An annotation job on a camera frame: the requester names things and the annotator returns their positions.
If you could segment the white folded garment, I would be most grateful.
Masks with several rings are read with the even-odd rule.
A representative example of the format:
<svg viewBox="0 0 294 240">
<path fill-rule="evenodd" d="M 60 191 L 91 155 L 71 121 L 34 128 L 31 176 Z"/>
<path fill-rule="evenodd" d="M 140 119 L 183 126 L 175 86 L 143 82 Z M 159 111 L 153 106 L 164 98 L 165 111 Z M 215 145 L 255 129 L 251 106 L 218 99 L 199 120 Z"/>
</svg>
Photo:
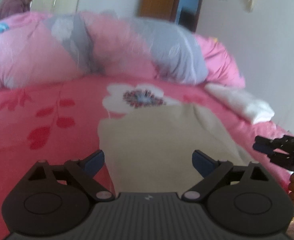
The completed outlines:
<svg viewBox="0 0 294 240">
<path fill-rule="evenodd" d="M 204 89 L 252 125 L 271 121 L 275 115 L 274 110 L 266 101 L 256 98 L 244 89 L 226 87 L 215 83 L 206 84 Z"/>
</svg>

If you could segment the pink grey floral duvet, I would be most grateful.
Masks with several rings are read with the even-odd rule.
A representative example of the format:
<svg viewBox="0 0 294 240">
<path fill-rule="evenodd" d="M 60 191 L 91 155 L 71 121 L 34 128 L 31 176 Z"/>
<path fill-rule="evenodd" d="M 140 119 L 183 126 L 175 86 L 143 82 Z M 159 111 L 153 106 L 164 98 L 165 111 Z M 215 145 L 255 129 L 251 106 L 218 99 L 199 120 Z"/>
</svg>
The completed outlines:
<svg viewBox="0 0 294 240">
<path fill-rule="evenodd" d="M 155 18 L 89 11 L 24 12 L 0 22 L 0 89 L 59 83 L 97 74 L 244 88 L 225 46 Z"/>
</svg>

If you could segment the beige zip hoodie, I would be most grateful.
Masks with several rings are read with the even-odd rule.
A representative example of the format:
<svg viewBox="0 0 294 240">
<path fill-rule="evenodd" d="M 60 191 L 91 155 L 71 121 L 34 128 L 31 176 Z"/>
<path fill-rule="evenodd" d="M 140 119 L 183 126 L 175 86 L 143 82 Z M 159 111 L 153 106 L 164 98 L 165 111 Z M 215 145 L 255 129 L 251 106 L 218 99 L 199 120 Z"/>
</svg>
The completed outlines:
<svg viewBox="0 0 294 240">
<path fill-rule="evenodd" d="M 197 105 L 141 108 L 104 119 L 98 136 L 116 193 L 184 193 L 202 178 L 192 165 L 195 150 L 240 166 L 252 159 L 209 109 Z"/>
</svg>

